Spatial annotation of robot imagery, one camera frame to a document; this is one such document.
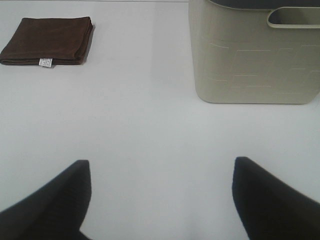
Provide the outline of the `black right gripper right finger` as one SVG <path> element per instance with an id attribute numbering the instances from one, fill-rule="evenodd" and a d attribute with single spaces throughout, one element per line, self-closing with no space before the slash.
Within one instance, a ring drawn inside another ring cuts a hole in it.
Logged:
<path id="1" fill-rule="evenodd" d="M 251 240 L 318 240 L 320 204 L 248 157 L 237 157 L 232 197 Z"/>

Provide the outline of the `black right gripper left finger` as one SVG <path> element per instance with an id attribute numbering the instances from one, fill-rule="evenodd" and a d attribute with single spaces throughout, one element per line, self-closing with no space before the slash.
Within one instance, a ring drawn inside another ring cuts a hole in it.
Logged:
<path id="1" fill-rule="evenodd" d="M 80 228 L 92 196 L 90 162 L 77 160 L 51 181 L 1 211 L 2 240 L 87 240 Z"/>

